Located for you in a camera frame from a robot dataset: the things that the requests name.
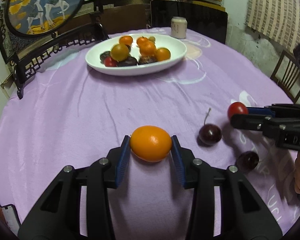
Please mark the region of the red cherry tomato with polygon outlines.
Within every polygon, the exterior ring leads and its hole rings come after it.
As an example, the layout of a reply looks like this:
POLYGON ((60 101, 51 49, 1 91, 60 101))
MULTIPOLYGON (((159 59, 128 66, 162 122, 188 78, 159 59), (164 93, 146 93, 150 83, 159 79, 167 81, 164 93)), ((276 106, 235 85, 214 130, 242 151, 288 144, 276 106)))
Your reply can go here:
POLYGON ((230 120, 232 116, 236 114, 248 114, 247 107, 241 102, 233 102, 228 107, 228 111, 227 111, 228 119, 230 120))

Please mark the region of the dark red cherry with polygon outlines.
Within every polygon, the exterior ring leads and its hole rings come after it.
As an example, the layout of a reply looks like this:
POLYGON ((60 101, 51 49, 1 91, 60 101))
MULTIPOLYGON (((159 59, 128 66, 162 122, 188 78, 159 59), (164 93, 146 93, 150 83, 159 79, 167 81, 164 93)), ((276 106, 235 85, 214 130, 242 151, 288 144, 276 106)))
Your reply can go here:
POLYGON ((203 126, 198 132, 198 139, 202 144, 207 146, 213 146, 222 139, 221 129, 215 124, 207 123, 210 112, 211 108, 208 109, 204 118, 203 126))
POLYGON ((254 151, 247 151, 242 153, 236 160, 236 166, 243 172, 251 172, 259 163, 259 156, 254 151))

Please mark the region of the yellow orange kumquat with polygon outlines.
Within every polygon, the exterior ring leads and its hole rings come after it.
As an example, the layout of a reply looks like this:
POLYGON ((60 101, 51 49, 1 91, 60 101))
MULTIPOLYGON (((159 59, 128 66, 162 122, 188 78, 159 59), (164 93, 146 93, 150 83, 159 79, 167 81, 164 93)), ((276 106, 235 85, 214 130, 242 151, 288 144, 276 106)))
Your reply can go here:
POLYGON ((141 160, 157 163, 164 160, 172 147, 170 135, 157 126, 141 126, 130 137, 130 148, 141 160))

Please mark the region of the yellow cherry tomato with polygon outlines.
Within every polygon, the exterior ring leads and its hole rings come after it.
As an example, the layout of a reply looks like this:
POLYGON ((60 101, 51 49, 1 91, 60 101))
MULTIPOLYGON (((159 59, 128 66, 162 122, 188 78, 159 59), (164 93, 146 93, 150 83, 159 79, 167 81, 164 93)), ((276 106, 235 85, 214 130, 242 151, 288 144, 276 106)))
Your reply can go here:
POLYGON ((129 48, 125 44, 116 44, 111 49, 110 56, 115 61, 124 61, 129 56, 129 48))

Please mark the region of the large dark water chestnut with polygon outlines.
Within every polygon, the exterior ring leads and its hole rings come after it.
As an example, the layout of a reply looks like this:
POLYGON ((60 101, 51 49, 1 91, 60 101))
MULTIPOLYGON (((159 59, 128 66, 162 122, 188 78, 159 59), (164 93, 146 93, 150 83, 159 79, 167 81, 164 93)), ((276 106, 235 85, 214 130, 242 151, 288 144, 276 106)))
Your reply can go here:
POLYGON ((142 64, 150 64, 150 63, 156 63, 157 59, 155 56, 141 56, 138 61, 138 65, 142 64))

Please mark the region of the small orange kumquat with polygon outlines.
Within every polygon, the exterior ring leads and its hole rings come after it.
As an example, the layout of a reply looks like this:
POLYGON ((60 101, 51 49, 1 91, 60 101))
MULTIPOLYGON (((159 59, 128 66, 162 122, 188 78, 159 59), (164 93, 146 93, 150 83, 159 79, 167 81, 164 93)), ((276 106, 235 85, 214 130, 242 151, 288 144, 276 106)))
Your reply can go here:
POLYGON ((120 37, 119 39, 119 44, 124 44, 124 45, 128 45, 128 46, 131 46, 133 43, 133 38, 131 36, 122 36, 120 37))

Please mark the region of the wooden chair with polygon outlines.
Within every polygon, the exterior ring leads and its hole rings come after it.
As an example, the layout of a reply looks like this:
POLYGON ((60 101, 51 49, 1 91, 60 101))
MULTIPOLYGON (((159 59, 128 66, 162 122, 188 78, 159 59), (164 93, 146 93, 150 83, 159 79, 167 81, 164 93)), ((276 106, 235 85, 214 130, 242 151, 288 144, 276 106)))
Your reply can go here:
POLYGON ((297 103, 300 98, 300 88, 296 95, 293 94, 293 87, 300 80, 300 70, 297 66, 296 59, 287 51, 283 50, 272 72, 270 79, 274 81, 291 99, 297 103))

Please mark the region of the purple tablecloth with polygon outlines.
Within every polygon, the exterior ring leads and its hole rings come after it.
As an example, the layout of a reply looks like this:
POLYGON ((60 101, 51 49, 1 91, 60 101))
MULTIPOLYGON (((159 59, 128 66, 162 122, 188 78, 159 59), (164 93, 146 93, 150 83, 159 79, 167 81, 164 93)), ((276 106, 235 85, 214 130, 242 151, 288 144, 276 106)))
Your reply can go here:
POLYGON ((176 135, 181 146, 213 167, 233 165, 246 151, 259 155, 247 177, 283 232, 300 217, 293 189, 295 152, 277 149, 258 132, 232 129, 227 109, 288 103, 286 94, 237 51, 193 31, 186 58, 153 75, 109 76, 87 65, 78 47, 12 96, 0 120, 0 204, 14 204, 21 219, 65 165, 86 167, 119 146, 143 125, 176 135), (207 146, 198 139, 207 123, 222 139, 207 146))

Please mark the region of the white oval plate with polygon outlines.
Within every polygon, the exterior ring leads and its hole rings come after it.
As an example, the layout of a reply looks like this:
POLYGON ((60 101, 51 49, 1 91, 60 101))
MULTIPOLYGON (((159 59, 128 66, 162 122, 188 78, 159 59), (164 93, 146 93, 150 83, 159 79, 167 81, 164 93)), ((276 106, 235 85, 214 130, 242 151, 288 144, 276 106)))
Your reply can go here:
POLYGON ((87 64, 100 73, 137 76, 166 70, 186 55, 186 45, 162 34, 127 34, 93 46, 86 54, 87 64))

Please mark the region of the checked curtain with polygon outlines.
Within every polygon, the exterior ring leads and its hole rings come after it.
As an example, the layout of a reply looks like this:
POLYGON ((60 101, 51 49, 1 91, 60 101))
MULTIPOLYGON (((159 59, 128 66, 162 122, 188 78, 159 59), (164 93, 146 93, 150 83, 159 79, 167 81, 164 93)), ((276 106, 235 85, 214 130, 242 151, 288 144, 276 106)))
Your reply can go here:
POLYGON ((300 0, 249 0, 246 25, 293 51, 300 44, 300 0))

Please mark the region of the white ceramic cup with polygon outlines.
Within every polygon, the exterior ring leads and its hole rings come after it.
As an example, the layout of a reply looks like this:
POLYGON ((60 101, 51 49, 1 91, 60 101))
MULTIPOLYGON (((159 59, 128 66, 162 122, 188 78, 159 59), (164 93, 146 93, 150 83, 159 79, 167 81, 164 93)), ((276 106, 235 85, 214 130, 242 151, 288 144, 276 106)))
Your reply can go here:
POLYGON ((187 20, 184 17, 173 17, 171 19, 171 36, 178 39, 185 39, 187 32, 187 20))

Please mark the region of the black carved wooden stand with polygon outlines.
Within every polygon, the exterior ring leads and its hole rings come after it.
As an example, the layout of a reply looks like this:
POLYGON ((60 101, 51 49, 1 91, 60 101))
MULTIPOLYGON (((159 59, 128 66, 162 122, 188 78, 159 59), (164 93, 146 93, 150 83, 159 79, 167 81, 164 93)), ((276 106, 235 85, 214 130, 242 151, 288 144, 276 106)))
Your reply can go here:
POLYGON ((64 33, 57 34, 53 31, 50 39, 42 45, 39 45, 24 56, 19 57, 17 50, 13 49, 10 54, 4 48, 6 40, 7 24, 3 19, 4 10, 0 7, 0 53, 6 65, 11 67, 11 78, 17 88, 17 96, 23 98, 23 89, 26 83, 38 72, 41 65, 53 54, 75 45, 88 45, 92 42, 104 41, 109 38, 102 26, 102 11, 89 13, 90 22, 82 24, 64 33))

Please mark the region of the round deer painting screen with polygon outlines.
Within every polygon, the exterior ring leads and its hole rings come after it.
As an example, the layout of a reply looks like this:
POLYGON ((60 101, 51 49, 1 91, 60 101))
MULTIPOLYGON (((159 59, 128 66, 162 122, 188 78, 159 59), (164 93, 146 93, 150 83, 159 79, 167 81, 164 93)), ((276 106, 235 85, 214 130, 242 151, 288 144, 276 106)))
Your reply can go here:
POLYGON ((73 18, 84 0, 7 0, 8 29, 20 37, 40 37, 73 18))

